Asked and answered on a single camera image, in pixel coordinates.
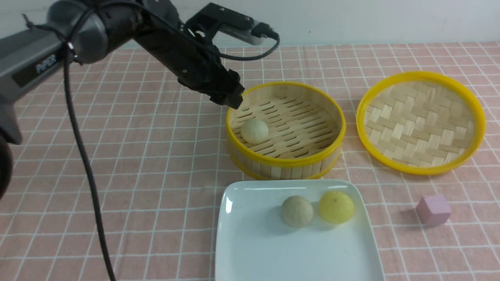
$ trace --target black cable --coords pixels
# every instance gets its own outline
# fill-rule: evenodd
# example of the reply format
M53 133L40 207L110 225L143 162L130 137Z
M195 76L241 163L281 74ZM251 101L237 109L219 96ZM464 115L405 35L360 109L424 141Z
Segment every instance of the black cable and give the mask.
M99 236L99 244L102 250L102 257L104 258L106 271L107 274L109 275L109 280L116 281L115 274L113 273L113 265L111 264L110 253L108 251L108 246L106 244L106 236L104 232L103 217L101 216L101 208L99 203L99 195L97 192L96 180L94 179L94 173L92 172L89 156L87 155L84 141L82 140L82 135L80 134L77 117L75 114L75 108L73 107L73 99L71 97L70 63L72 62L72 59L73 59L73 52L69 47L66 47L66 52L64 56L63 76L64 76L64 95L66 97L67 113L69 115L69 120L71 121L71 127L73 128L73 134L74 134L74 139L76 141L76 146L80 151L81 160L83 161L83 166L87 174L88 185L90 188L90 195L92 197L92 205L95 215L95 225L97 227L97 235Z
M269 30L267 36L273 38L276 40L276 44L270 48L268 51L256 55L256 56L248 56L248 57L241 57L241 56L232 56L228 54L221 53L219 51L212 50L211 48L207 47L206 45L203 45L196 41L194 38L189 37L187 34L184 32L178 30L177 28L174 28L170 26L170 24L165 21L163 18L159 17L155 13L151 12L150 10L146 9L145 7L134 3L134 2L126 2L126 1L110 1L106 3L98 3L96 0L96 5L95 7L89 7L85 13L81 15L81 17L78 19L78 21L75 24L75 27L71 30L69 36L67 38L64 37L64 35L57 29L51 27L51 26L45 26L45 25L35 25L31 21L29 21L28 17L23 14L24 19L26 20L26 26L28 28L38 28L41 30L45 31L52 31L56 34L59 40L61 40L64 44L65 52L64 52L64 63L63 63L63 83L64 83L64 96L66 99L66 105L67 105L67 111L69 115L69 120L71 122L71 127L73 129L73 134L76 142L76 146L78 147L78 150L80 152L81 160L83 161L83 166L85 168L85 172L87 174L87 179L88 179L88 185L90 189L90 195L92 197L92 205L93 205L93 210L94 210L94 216L95 216L95 225L97 228L97 235L99 237L99 244L100 248L102 251L102 257L104 259L104 264L106 267L107 274L109 276L110 281L116 281L115 274L113 272L113 265L111 263L111 258L110 258L110 253L108 250L108 246L106 243L106 235L104 231L104 225L103 225L103 218L101 215L101 208L100 208L100 202L99 202L99 194L97 192L97 185L96 185L96 180L94 178L94 173L92 172L92 166L89 161L89 156L87 154L87 151L85 149L84 142L82 140L82 135L80 134L80 129L78 126L78 121L77 117L75 114L75 108L73 106L73 99L71 96L71 86L70 86L70 64L75 60L76 54L74 53L74 50L71 47L71 42L73 41L73 38L75 34L82 28L82 26L85 24L87 19L94 14L96 10L102 9L104 7L110 7L110 6L119 6L119 5L124 5L124 6L130 6L130 7L135 7L138 9L141 9L142 11L145 11L152 17L156 18L163 24L165 24L168 28L170 28L172 31L184 36L188 40L190 40L193 44L195 44L197 47L202 48L203 50L207 51L211 55L215 55L220 58L228 59L228 60L234 60L234 61L255 61L262 59L264 57L267 57L269 54L271 54L280 44L280 37L278 36L277 33L273 32L272 30Z
M59 30L51 26L35 25L28 19L28 17L25 14L23 14L23 17L26 20L26 26L28 28L38 28L41 30L54 32L57 35L58 39L61 40L62 43L64 44L63 83L64 83L64 96L66 98L66 105L67 105L67 113L69 115L69 120L71 122L71 127L73 129L76 146L78 147L78 150L80 152L81 160L83 161L83 166L87 174L88 185L90 188L90 195L92 197L92 205L94 209L95 225L97 228L97 235L99 237L99 244L102 251L102 257L104 259L106 271L109 276L109 280L116 281L115 274L113 272L113 265L111 263L110 253L108 250L108 245L106 244L106 235L104 231L103 217L101 215L101 208L99 203L99 194L97 192L96 180L94 178L94 173L92 172L89 156L87 155L87 151L85 150L85 145L82 140L82 135L80 134L77 116L75 114L75 108L73 106L73 99L71 96L71 86L70 86L70 64L75 60L74 50L70 45L71 39L92 13L93 11L87 11L79 18L75 28L71 32L71 35L68 37L69 39L65 38Z
M260 60L262 58L265 58L265 57L269 56L280 45L280 36L276 32L274 32L272 29L269 28L269 30L266 33L263 33L263 34L266 35L266 36L268 36L269 38L272 38L272 39L276 40L276 43L274 44L274 46L272 46L269 50L267 50L266 52L261 53L259 55L255 55L255 56L233 56L233 55L221 53L220 51L215 51L215 50L213 50L213 49L211 49L211 48L209 48L209 47L201 44L200 42L196 41L194 38L188 36L183 31L179 30L178 28L175 28L175 27L171 26L169 22L167 22L166 20L164 20L159 15L155 14L154 12L148 10L147 8L145 8L144 6L142 6L142 5L138 4L138 3L123 1L123 0L116 0L116 1L109 1L109 2L101 4L101 8L109 7L109 6L129 6L129 7L134 7L134 8L140 9L140 10L148 13L153 18L155 18L158 21L160 21L162 24L166 25L171 31L173 31L173 32L175 32L175 33L183 36L184 38L188 39L191 43L195 44L198 48L201 48L201 49L205 50L206 52L208 52L208 53L210 53L212 55L216 55L216 56L218 56L220 58L223 58L223 59L228 59L228 60L232 60L232 61L244 61L244 62L247 62L247 61L257 61L257 60Z

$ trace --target white wall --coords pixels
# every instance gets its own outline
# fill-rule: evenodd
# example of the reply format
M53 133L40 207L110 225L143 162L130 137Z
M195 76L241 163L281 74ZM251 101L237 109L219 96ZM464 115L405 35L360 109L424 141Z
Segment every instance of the white wall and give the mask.
M36 22L54 0L0 0L0 37ZM187 20L208 0L172 0ZM500 0L213 0L266 23L283 45L500 41ZM223 46L244 46L218 36Z

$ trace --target white plate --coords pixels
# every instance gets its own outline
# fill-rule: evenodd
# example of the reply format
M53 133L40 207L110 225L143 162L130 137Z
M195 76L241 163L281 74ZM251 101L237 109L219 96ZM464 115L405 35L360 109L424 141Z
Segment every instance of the white plate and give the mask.
M318 215L331 190L356 207L348 222L333 226ZM307 198L314 220L302 229L281 220L283 201ZM384 281L375 237L358 189L343 180L241 181L224 192L215 250L216 281Z

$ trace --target bamboo steamer basket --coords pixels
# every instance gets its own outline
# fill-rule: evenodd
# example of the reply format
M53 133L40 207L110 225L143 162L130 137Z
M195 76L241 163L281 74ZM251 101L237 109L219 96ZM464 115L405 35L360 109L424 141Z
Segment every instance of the bamboo steamer basket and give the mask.
M263 120L269 135L256 145L241 136L245 121ZM296 82L273 82L243 93L239 109L226 118L234 163L257 180L318 179L333 168L342 149L346 120L327 94Z
M437 175L467 161L480 147L485 114L459 82L425 71L390 76L361 100L356 126L364 147L401 172Z

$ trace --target pink cube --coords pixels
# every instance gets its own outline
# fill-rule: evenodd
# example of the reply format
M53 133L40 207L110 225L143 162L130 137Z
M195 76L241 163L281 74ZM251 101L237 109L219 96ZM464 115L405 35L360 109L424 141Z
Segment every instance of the pink cube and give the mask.
M416 206L416 212L422 223L435 227L446 223L452 214L452 208L444 195L424 196Z

